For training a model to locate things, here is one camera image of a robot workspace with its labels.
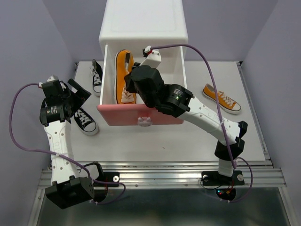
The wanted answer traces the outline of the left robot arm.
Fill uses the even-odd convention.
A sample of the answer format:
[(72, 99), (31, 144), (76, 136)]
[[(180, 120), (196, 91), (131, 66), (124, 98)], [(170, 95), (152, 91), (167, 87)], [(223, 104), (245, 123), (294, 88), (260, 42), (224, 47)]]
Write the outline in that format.
[(69, 79), (68, 84), (76, 91), (70, 90), (56, 76), (39, 84), (45, 95), (40, 122), (48, 137), (52, 163), (52, 185), (46, 188), (46, 196), (61, 209), (93, 199), (93, 185), (101, 185), (105, 176), (94, 169), (82, 177), (76, 167), (71, 146), (71, 118), (91, 94), (73, 79)]

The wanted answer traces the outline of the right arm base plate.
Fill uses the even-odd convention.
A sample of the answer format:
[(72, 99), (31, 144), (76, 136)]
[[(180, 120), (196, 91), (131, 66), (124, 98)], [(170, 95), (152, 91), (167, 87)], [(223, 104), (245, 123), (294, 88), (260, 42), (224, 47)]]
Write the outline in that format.
[(242, 186), (245, 184), (242, 171), (235, 170), (230, 177), (221, 175), (218, 171), (203, 171), (202, 183), (204, 186)]

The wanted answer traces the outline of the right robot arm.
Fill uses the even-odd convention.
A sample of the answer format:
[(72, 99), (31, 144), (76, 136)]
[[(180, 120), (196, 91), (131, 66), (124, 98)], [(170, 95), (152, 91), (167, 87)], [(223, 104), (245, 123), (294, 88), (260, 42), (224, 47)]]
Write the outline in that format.
[(188, 121), (215, 137), (218, 142), (214, 154), (219, 159), (216, 178), (222, 184), (233, 179), (232, 161), (245, 145), (242, 139), (248, 126), (245, 121), (220, 119), (218, 113), (201, 103), (191, 91), (178, 84), (165, 84), (160, 72), (148, 65), (134, 68), (124, 80), (126, 91), (139, 94), (148, 108)]

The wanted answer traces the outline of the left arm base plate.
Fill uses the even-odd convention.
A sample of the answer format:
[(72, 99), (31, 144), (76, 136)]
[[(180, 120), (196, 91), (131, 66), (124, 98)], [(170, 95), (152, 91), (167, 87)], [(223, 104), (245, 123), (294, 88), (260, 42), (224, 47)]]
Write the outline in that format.
[(104, 172), (101, 173), (96, 180), (102, 181), (104, 183), (93, 183), (94, 187), (119, 187), (119, 172)]

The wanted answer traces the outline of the orange sneaker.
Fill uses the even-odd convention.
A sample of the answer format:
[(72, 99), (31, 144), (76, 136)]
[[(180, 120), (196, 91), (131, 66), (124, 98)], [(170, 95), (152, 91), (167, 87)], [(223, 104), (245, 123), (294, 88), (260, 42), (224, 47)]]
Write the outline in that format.
[(136, 104), (136, 94), (126, 91), (125, 76), (134, 65), (134, 58), (129, 50), (121, 50), (115, 56), (115, 86), (114, 95), (118, 105)]
[[(214, 87), (210, 84), (206, 84), (204, 86), (202, 94), (207, 99), (216, 101)], [(217, 94), (219, 105), (225, 112), (228, 112), (230, 114), (239, 114), (241, 112), (241, 105), (238, 102), (227, 96), (222, 91), (217, 91)]]

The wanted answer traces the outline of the pink front white drawer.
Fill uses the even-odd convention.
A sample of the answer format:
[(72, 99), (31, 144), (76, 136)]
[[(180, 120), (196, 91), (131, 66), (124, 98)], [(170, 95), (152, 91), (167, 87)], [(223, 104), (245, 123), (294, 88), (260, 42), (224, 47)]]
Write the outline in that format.
[[(183, 120), (148, 108), (140, 96), (136, 104), (120, 105), (115, 98), (115, 55), (120, 48), (106, 44), (104, 49), (103, 81), (98, 112), (110, 126), (138, 125), (138, 119), (150, 118), (153, 125), (178, 125)], [(183, 48), (176, 47), (159, 51), (162, 62), (158, 70), (165, 84), (187, 87)]]

